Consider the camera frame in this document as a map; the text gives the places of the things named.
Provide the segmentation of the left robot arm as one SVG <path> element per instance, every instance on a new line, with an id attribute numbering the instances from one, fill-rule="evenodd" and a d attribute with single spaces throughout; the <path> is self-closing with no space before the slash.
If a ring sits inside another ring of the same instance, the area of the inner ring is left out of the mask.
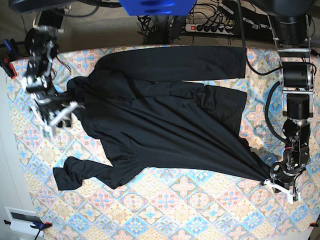
<path id="1" fill-rule="evenodd" d="M 311 62 L 311 38 L 308 12 L 313 0 L 252 0 L 267 14 L 269 28 L 280 57 L 280 66 L 262 73 L 247 66 L 259 76 L 278 72 L 279 80 L 271 87 L 265 103 L 264 117 L 273 136 L 285 144 L 283 160 L 270 168 L 270 177 L 263 182 L 275 193 L 290 197 L 298 195 L 297 178 L 306 170 L 310 161 L 309 139 L 311 127 L 308 121 L 314 116 L 311 108 L 315 102 L 315 77 L 317 67 Z M 277 88 L 281 90 L 281 103 L 286 105 L 283 116 L 286 121 L 279 135 L 269 119 L 271 98 Z"/>

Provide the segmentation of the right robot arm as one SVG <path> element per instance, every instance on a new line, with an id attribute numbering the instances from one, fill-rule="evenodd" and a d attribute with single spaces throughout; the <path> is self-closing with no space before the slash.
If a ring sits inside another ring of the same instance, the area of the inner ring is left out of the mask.
<path id="1" fill-rule="evenodd" d="M 73 18 L 66 6 L 69 0 L 10 0 L 8 6 L 18 13 L 36 12 L 32 29 L 26 34 L 28 63 L 22 78 L 23 90 L 34 99 L 31 109 L 45 128 L 70 128 L 71 113 L 79 105 L 58 93 L 53 78 L 54 59 L 59 53 L 58 34 L 64 18 Z"/>

